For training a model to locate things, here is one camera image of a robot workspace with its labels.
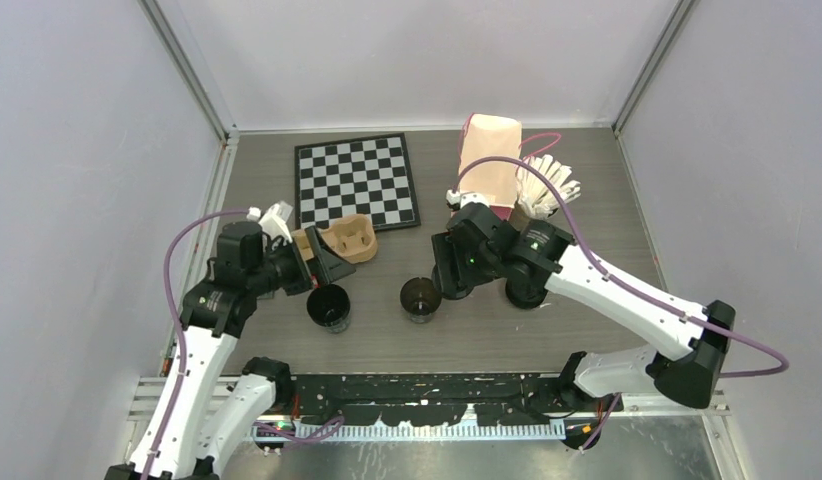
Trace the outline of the black coffee cup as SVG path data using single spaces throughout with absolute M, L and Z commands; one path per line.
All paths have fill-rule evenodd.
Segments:
M 336 284 L 313 290 L 307 298 L 306 310 L 316 325 L 332 334 L 344 332 L 351 323 L 349 295 Z
M 402 286 L 399 299 L 408 319 L 417 324 L 430 322 L 442 303 L 442 295 L 427 277 L 409 279 Z

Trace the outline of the stack of black lids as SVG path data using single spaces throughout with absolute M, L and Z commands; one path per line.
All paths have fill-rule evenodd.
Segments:
M 508 279 L 505 283 L 505 294 L 514 307 L 534 310 L 545 302 L 548 290 L 543 285 L 529 280 Z

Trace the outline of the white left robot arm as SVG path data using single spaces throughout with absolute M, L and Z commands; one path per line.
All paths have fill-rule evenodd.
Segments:
M 202 280 L 183 297 L 176 321 L 177 351 L 150 424 L 129 460 L 108 479 L 218 479 L 237 446 L 264 413 L 285 412 L 294 398 L 287 363 L 252 358 L 215 413 L 213 392 L 259 297 L 309 293 L 352 275 L 315 228 L 304 259 L 292 240 L 272 242 L 261 224 L 225 225 Z

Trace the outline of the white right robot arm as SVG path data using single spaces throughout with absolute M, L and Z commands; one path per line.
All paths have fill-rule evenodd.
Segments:
M 462 207 L 431 243 L 432 281 L 445 299 L 463 299 L 503 279 L 519 309 L 536 309 L 553 293 L 645 340 L 640 348 L 571 354 L 557 385 L 567 408 L 583 410 L 618 393 L 660 393 L 696 409 L 710 404 L 729 350 L 720 332 L 733 327 L 730 305 L 677 299 L 593 256 L 561 228 L 532 220 L 517 230 L 482 203 Z

